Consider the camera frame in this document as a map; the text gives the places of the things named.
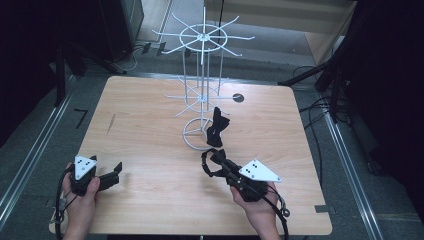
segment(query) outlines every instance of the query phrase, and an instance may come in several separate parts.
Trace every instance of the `table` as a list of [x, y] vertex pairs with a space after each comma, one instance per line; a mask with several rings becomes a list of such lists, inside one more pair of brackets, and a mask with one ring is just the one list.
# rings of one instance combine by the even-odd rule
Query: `table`
[[[221, 96], [234, 93], [245, 100], [223, 99], [219, 105], [230, 113], [222, 132], [227, 158], [241, 166], [259, 159], [282, 177], [276, 187], [291, 211], [291, 235], [330, 234], [328, 213], [315, 211], [325, 201], [292, 90], [222, 85]], [[120, 161], [123, 171], [119, 184], [99, 193], [91, 233], [256, 235], [225, 179], [207, 176], [202, 151], [183, 140], [184, 125], [199, 113], [174, 117], [186, 105], [164, 94], [183, 95], [184, 85], [152, 78], [108, 80], [78, 154], [97, 155], [97, 175]], [[208, 161], [212, 171], [219, 169]]]

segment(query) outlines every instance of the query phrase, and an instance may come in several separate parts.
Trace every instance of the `wire display stand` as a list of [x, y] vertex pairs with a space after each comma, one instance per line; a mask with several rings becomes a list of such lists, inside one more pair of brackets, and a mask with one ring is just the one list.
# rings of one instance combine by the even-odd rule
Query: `wire display stand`
[[[239, 17], [236, 17], [234, 20], [222, 25], [215, 26], [212, 24], [206, 23], [206, 8], [203, 8], [203, 23], [195, 24], [189, 26], [179, 18], [177, 18], [174, 13], [172, 16], [181, 24], [183, 24], [186, 28], [181, 31], [179, 34], [173, 33], [159, 33], [157, 31], [152, 30], [154, 33], [163, 36], [174, 36], [178, 37], [181, 43], [181, 46], [176, 47], [172, 50], [162, 51], [162, 54], [170, 54], [179, 50], [182, 50], [182, 59], [183, 59], [183, 70], [184, 76], [183, 78], [178, 77], [180, 82], [184, 84], [184, 95], [183, 96], [169, 96], [165, 95], [169, 98], [183, 99], [186, 104], [186, 108], [181, 112], [176, 114], [174, 117], [178, 117], [187, 110], [191, 110], [200, 114], [199, 117], [194, 118], [187, 122], [183, 129], [183, 138], [184, 141], [193, 149], [196, 150], [208, 150], [210, 146], [206, 145], [206, 141], [203, 142], [203, 145], [200, 144], [192, 144], [189, 140], [191, 136], [199, 136], [203, 139], [207, 139], [206, 130], [210, 124], [213, 123], [213, 120], [205, 117], [205, 113], [211, 112], [218, 107], [222, 99], [233, 99], [236, 100], [241, 95], [234, 96], [221, 96], [220, 88], [223, 84], [225, 84], [228, 78], [225, 81], [222, 81], [222, 66], [224, 60], [224, 51], [230, 53], [233, 56], [239, 57], [241, 54], [236, 54], [225, 47], [228, 43], [228, 39], [240, 39], [240, 40], [251, 40], [254, 37], [237, 37], [228, 35], [224, 28], [235, 21]], [[220, 68], [219, 68], [219, 80], [217, 86], [210, 85], [210, 55], [213, 52], [220, 51]], [[188, 77], [186, 72], [186, 55], [187, 53], [195, 52], [196, 53], [196, 76], [194, 80], [196, 82], [195, 86], [190, 86], [188, 84], [188, 79], [192, 79], [193, 77]]]

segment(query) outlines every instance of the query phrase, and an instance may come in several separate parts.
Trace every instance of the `hand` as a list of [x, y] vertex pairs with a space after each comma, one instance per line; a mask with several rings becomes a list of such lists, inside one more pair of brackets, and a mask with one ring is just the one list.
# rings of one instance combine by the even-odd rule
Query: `hand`
[[[276, 189], [273, 182], [269, 182], [268, 185]], [[230, 190], [233, 194], [234, 202], [244, 209], [247, 219], [259, 237], [262, 240], [279, 240], [280, 236], [276, 225], [276, 214], [272, 207], [263, 199], [258, 202], [245, 202], [235, 187], [231, 187]], [[275, 193], [268, 192], [265, 197], [274, 205], [278, 202]]]
[[[71, 192], [71, 173], [67, 173], [63, 179], [62, 189], [66, 196], [67, 204], [74, 198], [75, 194]], [[77, 196], [68, 206], [68, 227], [63, 239], [84, 239], [93, 223], [94, 212], [97, 203], [97, 190], [100, 186], [100, 179], [94, 177], [91, 179], [85, 196]]]

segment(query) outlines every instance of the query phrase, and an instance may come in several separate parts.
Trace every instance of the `white triangle tag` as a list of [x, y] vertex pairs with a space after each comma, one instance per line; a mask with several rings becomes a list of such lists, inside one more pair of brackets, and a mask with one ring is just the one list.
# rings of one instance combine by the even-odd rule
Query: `white triangle tag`
[[254, 159], [239, 170], [239, 173], [249, 179], [265, 182], [281, 182], [282, 179], [259, 160]]
[[94, 166], [96, 166], [97, 161], [77, 155], [75, 156], [74, 164], [75, 164], [75, 179], [80, 180]]

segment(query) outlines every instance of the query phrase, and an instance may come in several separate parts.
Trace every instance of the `black fabric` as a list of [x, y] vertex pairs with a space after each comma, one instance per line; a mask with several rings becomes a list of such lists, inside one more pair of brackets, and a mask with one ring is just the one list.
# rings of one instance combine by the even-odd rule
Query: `black fabric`
[[223, 131], [230, 124], [230, 119], [221, 116], [221, 110], [215, 107], [213, 112], [213, 123], [206, 130], [207, 144], [212, 147], [222, 147], [221, 131]]
[[54, 87], [54, 13], [49, 1], [1, 1], [0, 146]]
[[369, 155], [405, 186], [422, 220], [423, 9], [422, 1], [384, 1], [345, 61], [346, 94], [378, 144]]

